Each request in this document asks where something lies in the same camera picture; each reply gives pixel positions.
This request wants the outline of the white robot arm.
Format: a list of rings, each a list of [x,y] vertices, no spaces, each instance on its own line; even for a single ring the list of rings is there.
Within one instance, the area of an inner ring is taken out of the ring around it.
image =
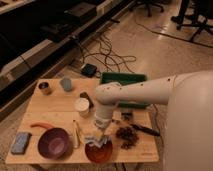
[[[95,125],[105,130],[120,101],[167,107],[163,171],[213,171],[213,70],[95,89]]]

